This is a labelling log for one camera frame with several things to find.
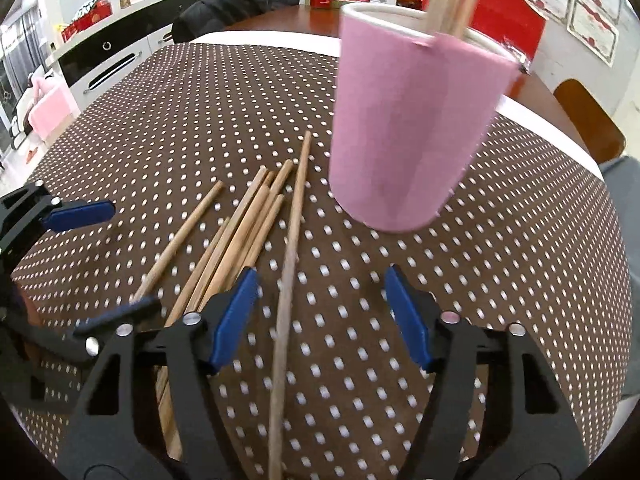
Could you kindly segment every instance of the paper cup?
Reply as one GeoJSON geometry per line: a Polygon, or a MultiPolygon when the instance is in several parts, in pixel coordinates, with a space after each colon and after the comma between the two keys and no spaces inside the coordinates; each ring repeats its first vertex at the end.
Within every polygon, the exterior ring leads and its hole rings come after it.
{"type": "Polygon", "coordinates": [[[465,41],[420,32],[420,10],[356,3],[341,12],[331,190],[367,226],[414,230],[459,182],[518,64],[475,30],[465,41]]]}

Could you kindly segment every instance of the table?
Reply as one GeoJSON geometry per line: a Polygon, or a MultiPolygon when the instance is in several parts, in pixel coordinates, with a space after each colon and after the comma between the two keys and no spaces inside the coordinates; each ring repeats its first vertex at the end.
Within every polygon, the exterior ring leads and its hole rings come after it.
{"type": "MultiPolygon", "coordinates": [[[[340,11],[337,9],[296,6],[267,12],[231,25],[226,30],[280,30],[337,38],[339,25],[340,11]]],[[[549,121],[588,152],[571,119],[535,73],[521,76],[511,89],[509,97],[549,121]]]]}
{"type": "MultiPolygon", "coordinates": [[[[289,473],[390,480],[404,461],[433,377],[412,364],[383,299],[381,276],[393,262],[473,323],[518,320],[535,334],[594,457],[618,403],[630,331],[618,221],[594,161],[505,98],[440,217],[413,233],[376,232],[351,221],[327,181],[339,40],[229,31],[200,41],[212,44],[175,45],[146,60],[96,100],[34,172],[64,200],[111,198],[117,208],[107,225],[45,234],[17,267],[43,322],[59,330],[126,302],[181,221],[223,180],[227,191],[158,284],[171,306],[258,167],[295,157],[309,129],[287,376],[289,473]]],[[[260,299],[238,357],[214,382],[236,452],[255,478],[267,463],[287,214],[258,260],[260,299]]],[[[72,369],[56,369],[74,380],[72,369]]],[[[461,458],[477,447],[485,373],[479,368],[461,458]]],[[[55,460],[66,418],[21,416],[55,460]]]]}

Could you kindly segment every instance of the silver screw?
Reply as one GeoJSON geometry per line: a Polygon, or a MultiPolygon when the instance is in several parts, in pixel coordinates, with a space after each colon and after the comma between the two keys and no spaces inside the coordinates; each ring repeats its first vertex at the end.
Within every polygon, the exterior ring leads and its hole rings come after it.
{"type": "Polygon", "coordinates": [[[131,332],[133,332],[133,327],[129,323],[122,324],[116,329],[116,334],[118,334],[120,337],[127,336],[131,332]]]}
{"type": "Polygon", "coordinates": [[[97,356],[100,351],[100,343],[98,343],[98,340],[95,337],[88,337],[84,342],[84,347],[91,357],[97,356]]]}
{"type": "Polygon", "coordinates": [[[523,336],[527,333],[527,329],[524,328],[520,323],[511,323],[509,325],[509,332],[513,335],[523,336]]]}
{"type": "Polygon", "coordinates": [[[182,318],[182,322],[185,325],[197,325],[201,319],[202,316],[197,312],[190,312],[184,315],[184,317],[182,318]]]}
{"type": "Polygon", "coordinates": [[[452,310],[447,310],[440,314],[440,319],[449,325],[456,325],[460,322],[460,316],[457,312],[453,312],[452,310]]]}

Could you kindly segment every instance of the gray fabric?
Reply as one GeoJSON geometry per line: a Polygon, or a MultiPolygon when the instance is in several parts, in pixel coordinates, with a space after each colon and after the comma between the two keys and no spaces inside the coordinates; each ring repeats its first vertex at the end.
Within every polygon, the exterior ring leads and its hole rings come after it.
{"type": "Polygon", "coordinates": [[[622,156],[600,165],[618,216],[629,264],[633,321],[624,397],[640,393],[640,162],[622,156]]]}

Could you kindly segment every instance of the cup rim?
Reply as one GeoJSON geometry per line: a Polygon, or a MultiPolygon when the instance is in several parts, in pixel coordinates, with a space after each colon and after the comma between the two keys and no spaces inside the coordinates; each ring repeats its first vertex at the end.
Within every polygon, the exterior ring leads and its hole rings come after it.
{"type": "MultiPolygon", "coordinates": [[[[419,32],[418,30],[403,27],[402,25],[398,25],[397,23],[386,22],[385,20],[381,20],[380,18],[369,16],[367,14],[367,11],[395,14],[396,16],[400,15],[418,19],[426,14],[424,10],[409,9],[407,7],[391,6],[387,4],[377,4],[375,2],[354,2],[352,4],[344,5],[340,8],[340,12],[345,16],[349,16],[350,18],[361,20],[363,22],[368,22],[372,25],[377,25],[378,27],[394,30],[396,32],[404,34],[405,36],[411,36],[413,38],[418,38],[421,40],[432,38],[431,34],[419,32]]],[[[492,52],[493,54],[497,54],[498,56],[517,61],[515,59],[515,56],[506,48],[504,48],[500,43],[495,41],[493,38],[490,38],[486,34],[475,30],[474,28],[467,27],[465,31],[465,41],[467,43],[474,44],[484,50],[492,52]]]]}

